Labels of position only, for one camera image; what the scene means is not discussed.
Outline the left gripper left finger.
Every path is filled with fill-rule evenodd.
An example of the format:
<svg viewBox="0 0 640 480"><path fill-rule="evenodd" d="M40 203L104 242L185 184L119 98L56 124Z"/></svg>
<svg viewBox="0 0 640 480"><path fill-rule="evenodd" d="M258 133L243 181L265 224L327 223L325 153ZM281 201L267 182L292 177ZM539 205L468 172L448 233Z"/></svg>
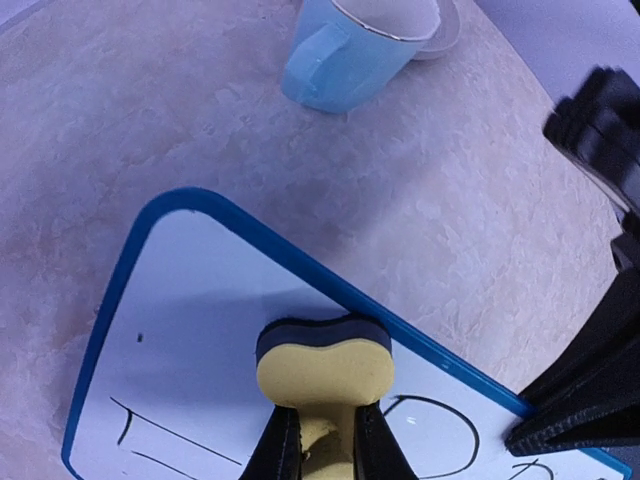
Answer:
<svg viewBox="0 0 640 480"><path fill-rule="evenodd" d="M275 406L239 479L299 480L301 478L302 447L298 412L292 408Z"/></svg>

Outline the yellow whiteboard eraser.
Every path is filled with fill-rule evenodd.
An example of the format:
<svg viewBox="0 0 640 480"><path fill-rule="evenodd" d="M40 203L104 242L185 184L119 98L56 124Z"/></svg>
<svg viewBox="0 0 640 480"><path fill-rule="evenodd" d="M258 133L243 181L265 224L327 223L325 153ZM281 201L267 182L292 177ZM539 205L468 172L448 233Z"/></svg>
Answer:
<svg viewBox="0 0 640 480"><path fill-rule="evenodd" d="M354 479L355 411L378 403L394 380L386 328L357 314L287 317L261 331L255 356L263 395L298 412L301 479Z"/></svg>

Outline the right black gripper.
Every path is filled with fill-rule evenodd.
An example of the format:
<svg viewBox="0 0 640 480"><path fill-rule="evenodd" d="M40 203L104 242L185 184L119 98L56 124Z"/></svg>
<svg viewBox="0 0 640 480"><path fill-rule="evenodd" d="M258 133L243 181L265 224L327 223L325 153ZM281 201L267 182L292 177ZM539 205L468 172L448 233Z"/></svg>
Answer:
<svg viewBox="0 0 640 480"><path fill-rule="evenodd" d="M549 114L546 140L586 175L620 214L611 242L619 270L639 267L639 86L622 69L596 67Z"/></svg>

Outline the blue-framed whiteboard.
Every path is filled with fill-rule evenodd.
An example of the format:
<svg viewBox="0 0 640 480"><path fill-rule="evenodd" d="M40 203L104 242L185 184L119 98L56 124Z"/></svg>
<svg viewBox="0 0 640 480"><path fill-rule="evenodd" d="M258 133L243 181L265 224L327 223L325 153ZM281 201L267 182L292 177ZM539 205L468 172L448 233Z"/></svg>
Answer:
<svg viewBox="0 0 640 480"><path fill-rule="evenodd" d="M395 380L380 402L421 479L627 479L598 449L516 458L514 393L224 197L164 193L137 217L73 395L61 459L76 479L237 479L272 413L260 331L283 317L378 319Z"/></svg>

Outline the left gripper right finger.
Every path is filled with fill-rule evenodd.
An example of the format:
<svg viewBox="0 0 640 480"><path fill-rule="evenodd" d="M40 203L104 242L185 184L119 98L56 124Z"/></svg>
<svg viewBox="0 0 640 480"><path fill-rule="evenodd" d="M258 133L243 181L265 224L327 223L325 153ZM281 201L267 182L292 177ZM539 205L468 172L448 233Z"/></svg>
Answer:
<svg viewBox="0 0 640 480"><path fill-rule="evenodd" d="M378 403L358 407L354 420L355 479L414 479Z"/></svg>

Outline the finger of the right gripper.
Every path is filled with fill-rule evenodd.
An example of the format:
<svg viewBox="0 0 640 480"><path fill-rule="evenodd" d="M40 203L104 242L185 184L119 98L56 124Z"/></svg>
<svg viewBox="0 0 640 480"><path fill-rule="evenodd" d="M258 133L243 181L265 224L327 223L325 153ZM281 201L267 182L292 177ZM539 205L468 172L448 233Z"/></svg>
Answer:
<svg viewBox="0 0 640 480"><path fill-rule="evenodd" d="M515 456L639 444L639 272L616 276L558 359L521 395L535 407L506 435Z"/></svg>

